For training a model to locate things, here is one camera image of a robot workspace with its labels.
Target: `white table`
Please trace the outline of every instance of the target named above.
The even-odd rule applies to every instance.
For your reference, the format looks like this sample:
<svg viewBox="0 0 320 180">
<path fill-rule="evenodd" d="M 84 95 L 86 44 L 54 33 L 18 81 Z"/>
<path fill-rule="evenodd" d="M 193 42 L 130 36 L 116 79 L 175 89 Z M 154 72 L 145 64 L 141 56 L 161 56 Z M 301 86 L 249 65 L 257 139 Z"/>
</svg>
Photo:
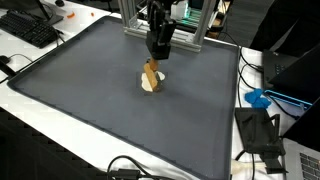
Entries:
<svg viewBox="0 0 320 180">
<path fill-rule="evenodd" d="M 50 6 L 54 7 L 54 0 L 47 0 L 46 2 L 51 4 Z M 110 13 L 106 11 L 67 1 L 65 1 L 65 4 L 66 5 L 61 9 L 54 7 L 54 9 L 57 11 L 57 14 L 65 17 L 62 22 L 54 25 L 54 27 L 65 33 L 65 40 L 72 38 L 100 17 L 110 15 Z M 72 12 L 74 12 L 76 16 L 71 19 L 66 18 L 66 15 L 71 14 Z M 119 14 L 112 14 L 111 16 L 120 18 Z M 38 49 L 0 30 L 1 55 L 10 56 L 20 53 L 30 57 L 32 60 L 36 60 L 55 47 L 56 43 L 52 43 L 44 49 Z M 261 64 L 260 52 L 244 48 L 243 53 L 247 61 L 257 65 Z M 14 70 L 18 70 L 27 64 L 29 64 L 29 62 L 26 59 L 16 56 L 12 59 L 9 66 Z M 261 87 L 261 75 L 252 70 L 250 67 L 244 70 L 243 76 L 252 86 Z M 5 74 L 0 72 L 0 80 L 3 80 L 4 78 L 6 78 Z M 249 91 L 251 91 L 251 89 L 247 88 L 243 83 L 241 83 L 241 96 L 243 97 L 243 95 Z M 250 106 L 243 99 L 242 105 L 246 107 Z M 49 108 L 41 103 L 12 91 L 6 83 L 0 84 L 0 106 L 100 169 L 106 169 L 109 162 L 114 157 L 118 155 L 128 155 L 149 167 L 151 174 L 164 175 L 176 179 L 197 179 L 189 173 L 177 169 L 167 162 L 138 148 L 135 148 L 134 146 L 127 144 L 113 136 L 110 136 L 107 133 L 97 130 L 92 126 L 86 125 L 81 121 L 78 121 L 57 110 Z M 284 132 L 293 123 L 293 120 L 290 120 L 288 116 L 281 113 L 274 105 L 268 109 L 268 112 L 270 115 L 275 113 L 281 114 L 281 117 L 284 120 L 281 123 L 281 132 Z M 239 132 L 236 123 L 234 122 L 232 158 L 235 158 L 242 148 Z M 241 161 L 251 162 L 251 155 L 245 154 L 241 158 Z M 126 160 L 116 161 L 113 167 L 134 168 L 134 166 Z M 251 174 L 252 170 L 245 170 L 237 175 L 234 175 L 233 179 L 249 179 L 251 178 Z M 265 172 L 257 171 L 256 179 L 280 180 L 282 179 L 282 175 L 266 175 Z"/>
</svg>

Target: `mat border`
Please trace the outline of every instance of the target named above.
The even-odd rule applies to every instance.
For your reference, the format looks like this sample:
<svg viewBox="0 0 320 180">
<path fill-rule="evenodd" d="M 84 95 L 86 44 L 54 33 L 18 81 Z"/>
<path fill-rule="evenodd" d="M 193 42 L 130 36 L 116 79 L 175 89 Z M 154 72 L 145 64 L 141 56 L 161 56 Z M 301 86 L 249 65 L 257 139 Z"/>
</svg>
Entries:
<svg viewBox="0 0 320 180">
<path fill-rule="evenodd" d="M 16 91 L 16 92 L 18 92 L 18 93 L 20 93 L 20 94 L 22 94 L 22 95 L 24 95 L 24 96 L 26 96 L 28 98 L 31 98 L 31 99 L 36 100 L 36 101 L 38 101 L 38 102 L 40 102 L 40 103 L 42 103 L 42 104 L 44 104 L 46 106 L 49 106 L 50 108 L 53 108 L 53 109 L 55 109 L 55 110 L 57 110 L 59 112 L 62 112 L 64 114 L 68 115 L 68 116 L 71 116 L 72 118 L 75 118 L 75 119 L 77 119 L 77 120 L 79 120 L 79 121 L 81 121 L 81 122 L 83 122 L 85 124 L 88 124 L 88 125 L 90 125 L 92 127 L 95 127 L 96 129 L 99 129 L 99 130 L 101 130 L 101 131 L 103 131 L 103 132 L 105 132 L 105 133 L 107 133 L 107 134 L 109 134 L 109 135 L 111 135 L 111 136 L 123 141 L 123 142 L 126 142 L 126 143 L 128 143 L 128 144 L 130 144 L 130 145 L 132 145 L 132 146 L 134 146 L 134 147 L 136 147 L 136 148 L 138 148 L 138 149 L 140 149 L 140 150 L 142 150 L 144 152 L 147 152 L 147 153 L 149 153 L 151 155 L 154 155 L 154 156 L 164 160 L 165 162 L 175 166 L 176 168 L 181 169 L 181 170 L 183 170 L 183 171 L 185 171 L 185 172 L 187 172 L 187 173 L 189 173 L 189 174 L 191 174 L 191 175 L 193 175 L 193 176 L 195 176 L 195 177 L 197 177 L 199 179 L 204 179 L 204 180 L 229 180 L 230 172 L 231 172 L 232 137 L 233 137 L 233 133 L 232 132 L 233 132 L 233 123 L 234 123 L 234 121 L 233 121 L 234 118 L 233 117 L 234 117 L 235 107 L 233 108 L 232 114 L 230 114 L 229 115 L 230 117 L 228 118 L 228 119 L 230 119 L 230 121 L 229 121 L 230 126 L 229 126 L 229 129 L 228 129 L 228 132 L 230 132 L 230 133 L 228 133 L 228 137 L 227 137 L 228 142 L 223 144 L 223 145 L 227 145 L 227 147 L 229 147 L 228 149 L 226 149 L 226 150 L 228 150 L 227 157 L 224 158 L 227 161 L 226 162 L 226 166 L 229 167 L 229 169 L 227 168 L 227 170 L 225 171 L 223 179 L 212 179 L 212 178 L 204 176 L 204 175 L 202 175 L 202 174 L 200 174 L 198 172 L 195 172 L 192 169 L 189 169 L 189 168 L 186 168 L 186 167 L 184 167 L 184 166 L 182 166 L 180 164 L 177 164 L 174 160 L 170 160 L 169 158 L 167 158 L 165 156 L 162 156 L 158 152 L 153 152 L 150 149 L 144 148 L 144 147 L 140 146 L 139 144 L 137 144 L 137 143 L 135 143 L 133 141 L 130 141 L 130 140 L 126 139 L 126 138 L 123 138 L 120 135 L 117 135 L 116 133 L 113 133 L 112 131 L 109 131 L 109 130 L 107 130 L 105 128 L 101 128 L 101 127 L 99 127 L 99 126 L 97 126 L 97 125 L 95 125 L 93 123 L 90 123 L 88 120 L 82 119 L 82 118 L 80 118 L 80 117 L 78 117 L 78 116 L 76 116 L 76 115 L 74 115 L 72 113 L 68 113 L 68 112 L 58 108 L 54 104 L 50 104 L 50 103 L 44 102 L 44 101 L 38 99 L 37 97 L 34 97 L 34 96 L 31 96 L 31 95 L 29 95 L 27 93 L 21 92 L 18 88 L 16 88 L 14 86 L 14 84 L 17 83 L 19 80 L 21 80 L 24 76 L 26 76 L 27 74 L 31 73 L 33 70 L 35 70 L 39 66 L 46 64 L 47 61 L 49 62 L 51 59 L 47 58 L 48 56 L 55 56 L 55 54 L 59 53 L 64 47 L 67 47 L 68 45 L 74 43 L 74 41 L 79 40 L 80 36 L 83 36 L 84 34 L 89 32 L 91 28 L 94 28 L 96 25 L 98 25 L 100 23 L 103 23 L 104 21 L 112 21 L 112 22 L 115 22 L 115 23 L 122 23 L 121 19 L 116 18 L 116 17 L 112 17 L 112 16 L 101 17 L 96 22 L 94 22 L 92 25 L 90 25 L 89 27 L 87 27 L 86 29 L 81 31 L 79 34 L 77 34 L 76 36 L 71 38 L 66 43 L 63 43 L 59 47 L 57 47 L 56 49 L 44 54 L 39 59 L 37 59 L 34 63 L 32 63 L 29 66 L 27 66 L 27 68 L 22 69 L 23 70 L 22 72 L 20 72 L 19 74 L 17 74 L 15 77 L 11 78 L 7 82 L 7 85 L 9 86 L 9 88 L 11 88 L 12 90 L 14 90 L 14 91 Z M 232 96 L 232 104 L 235 105 L 236 92 L 237 92 L 236 85 L 237 85 L 237 77 L 238 77 L 237 76 L 237 72 L 238 72 L 239 55 L 240 55 L 239 48 L 238 47 L 233 47 L 233 46 L 230 46 L 230 45 L 226 45 L 226 44 L 219 44 L 218 42 L 209 41 L 209 40 L 205 40 L 205 44 L 207 44 L 207 45 L 214 44 L 215 46 L 218 45 L 217 47 L 219 47 L 219 46 L 228 47 L 228 49 L 237 48 L 236 49 L 237 50 L 237 52 L 236 52 L 236 54 L 237 54 L 237 59 L 236 59 L 237 63 L 236 63 L 236 66 L 234 67 L 234 72 L 235 72 L 234 73 L 234 77 L 232 77 L 233 81 L 234 81 L 233 86 L 232 86 L 232 91 L 234 93 L 231 95 Z"/>
</svg>

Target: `gray work surface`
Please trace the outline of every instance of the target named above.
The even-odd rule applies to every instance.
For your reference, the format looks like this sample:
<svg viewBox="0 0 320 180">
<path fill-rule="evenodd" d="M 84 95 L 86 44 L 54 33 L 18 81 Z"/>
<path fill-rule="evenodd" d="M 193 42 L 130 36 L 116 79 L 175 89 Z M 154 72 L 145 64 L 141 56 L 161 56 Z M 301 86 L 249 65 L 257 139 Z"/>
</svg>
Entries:
<svg viewBox="0 0 320 180">
<path fill-rule="evenodd" d="M 172 48 L 154 94 L 141 88 L 149 56 L 145 40 L 104 17 L 8 85 L 200 179 L 229 179 L 238 48 Z"/>
</svg>

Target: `wooden block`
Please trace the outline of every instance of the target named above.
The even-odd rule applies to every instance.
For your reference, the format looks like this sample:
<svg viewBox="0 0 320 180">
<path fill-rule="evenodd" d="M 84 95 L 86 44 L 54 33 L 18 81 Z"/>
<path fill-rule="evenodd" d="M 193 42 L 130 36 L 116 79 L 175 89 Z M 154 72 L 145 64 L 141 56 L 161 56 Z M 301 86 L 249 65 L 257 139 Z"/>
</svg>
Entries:
<svg viewBox="0 0 320 180">
<path fill-rule="evenodd" d="M 158 91 L 158 81 L 157 81 L 157 78 L 156 78 L 156 75 L 155 75 L 154 71 L 151 70 L 151 68 L 150 68 L 150 64 L 146 63 L 143 66 L 143 69 L 144 69 L 144 72 L 146 73 L 146 75 L 148 77 L 148 81 L 149 81 L 149 83 L 151 85 L 151 88 L 152 88 L 153 92 Z"/>
<path fill-rule="evenodd" d="M 149 61 L 149 64 L 150 64 L 150 69 L 155 72 L 158 70 L 158 61 L 155 60 L 153 57 L 151 57 L 150 61 Z"/>
</svg>

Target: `black keyboard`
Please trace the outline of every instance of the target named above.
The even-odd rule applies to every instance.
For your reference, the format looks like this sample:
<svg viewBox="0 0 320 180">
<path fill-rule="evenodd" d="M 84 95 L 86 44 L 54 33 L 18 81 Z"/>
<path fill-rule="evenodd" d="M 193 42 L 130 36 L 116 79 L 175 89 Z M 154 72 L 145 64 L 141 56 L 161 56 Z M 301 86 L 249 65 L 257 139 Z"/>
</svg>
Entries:
<svg viewBox="0 0 320 180">
<path fill-rule="evenodd" d="M 286 69 L 285 66 L 276 64 L 276 65 L 275 65 L 276 75 L 280 74 L 280 73 L 281 73 L 282 71 L 284 71 L 285 69 Z"/>
<path fill-rule="evenodd" d="M 39 48 L 47 46 L 58 38 L 57 32 L 49 24 L 16 11 L 8 11 L 1 16 L 0 29 Z"/>
<path fill-rule="evenodd" d="M 305 180 L 320 179 L 320 161 L 316 158 L 300 153 L 303 178 Z"/>
</svg>

